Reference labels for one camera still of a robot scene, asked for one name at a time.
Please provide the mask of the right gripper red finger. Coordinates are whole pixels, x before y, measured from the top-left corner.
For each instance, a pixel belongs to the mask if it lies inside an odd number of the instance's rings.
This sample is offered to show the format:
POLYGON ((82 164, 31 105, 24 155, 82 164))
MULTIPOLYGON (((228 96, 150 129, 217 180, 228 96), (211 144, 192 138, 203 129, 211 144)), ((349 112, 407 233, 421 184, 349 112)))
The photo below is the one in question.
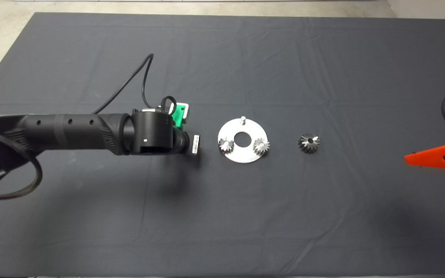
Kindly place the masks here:
POLYGON ((445 169, 445 145, 409 154, 404 160, 412 166, 445 169))

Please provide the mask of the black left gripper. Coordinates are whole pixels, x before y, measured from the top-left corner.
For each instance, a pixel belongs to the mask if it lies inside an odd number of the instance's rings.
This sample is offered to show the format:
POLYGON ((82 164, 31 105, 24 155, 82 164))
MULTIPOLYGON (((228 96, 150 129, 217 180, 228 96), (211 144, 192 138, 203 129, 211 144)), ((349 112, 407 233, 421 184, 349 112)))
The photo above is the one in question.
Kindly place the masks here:
POLYGON ((200 134, 175 129, 173 133, 173 154, 197 156, 200 147, 200 134))

